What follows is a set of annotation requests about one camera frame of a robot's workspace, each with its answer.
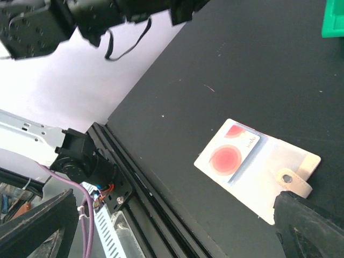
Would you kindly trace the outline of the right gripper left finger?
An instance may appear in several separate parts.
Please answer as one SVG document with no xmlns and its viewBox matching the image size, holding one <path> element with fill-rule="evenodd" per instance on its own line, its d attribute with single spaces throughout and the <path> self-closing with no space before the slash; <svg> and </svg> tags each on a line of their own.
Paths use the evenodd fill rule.
<svg viewBox="0 0 344 258">
<path fill-rule="evenodd" d="M 68 257 L 78 224 L 73 190 L 1 225 L 1 257 Z"/>
</svg>

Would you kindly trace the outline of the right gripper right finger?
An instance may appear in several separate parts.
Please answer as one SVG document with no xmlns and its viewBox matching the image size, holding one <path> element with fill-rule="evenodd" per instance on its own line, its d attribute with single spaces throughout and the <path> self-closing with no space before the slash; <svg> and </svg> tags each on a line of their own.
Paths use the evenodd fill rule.
<svg viewBox="0 0 344 258">
<path fill-rule="evenodd" d="M 282 191 L 274 221 L 286 257 L 343 257 L 343 219 L 307 199 Z"/>
</svg>

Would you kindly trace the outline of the beige card holder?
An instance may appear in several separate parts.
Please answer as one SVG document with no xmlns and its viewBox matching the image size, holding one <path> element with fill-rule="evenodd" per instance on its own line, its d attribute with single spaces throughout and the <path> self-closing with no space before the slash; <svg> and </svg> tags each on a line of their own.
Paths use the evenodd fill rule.
<svg viewBox="0 0 344 258">
<path fill-rule="evenodd" d="M 214 137 L 238 124 L 261 136 L 261 140 L 229 182 L 216 181 L 207 172 L 207 155 Z M 274 225 L 274 202 L 282 191 L 307 198 L 312 187 L 307 180 L 320 164 L 320 156 L 283 140 L 227 119 L 205 146 L 194 165 L 270 225 Z"/>
</svg>

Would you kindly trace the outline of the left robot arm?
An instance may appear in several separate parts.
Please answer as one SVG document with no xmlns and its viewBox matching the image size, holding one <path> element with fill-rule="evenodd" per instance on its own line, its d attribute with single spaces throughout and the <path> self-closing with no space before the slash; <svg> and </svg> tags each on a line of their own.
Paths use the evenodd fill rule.
<svg viewBox="0 0 344 258">
<path fill-rule="evenodd" d="M 14 60 L 52 54 L 78 29 L 99 47 L 110 28 L 125 22 L 147 22 L 169 11 L 171 23 L 189 22 L 207 1 L 1 1 L 1 43 Z"/>
</svg>

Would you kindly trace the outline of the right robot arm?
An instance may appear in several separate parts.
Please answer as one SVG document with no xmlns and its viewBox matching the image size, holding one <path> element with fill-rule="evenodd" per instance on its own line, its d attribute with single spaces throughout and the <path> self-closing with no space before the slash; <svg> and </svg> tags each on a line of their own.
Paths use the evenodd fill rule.
<svg viewBox="0 0 344 258">
<path fill-rule="evenodd" d="M 173 127 L 155 170 L 107 125 L 87 133 L 1 112 L 1 149 L 78 187 L 108 257 L 343 257 L 343 216 L 314 200 L 325 160 L 232 119 Z"/>
</svg>

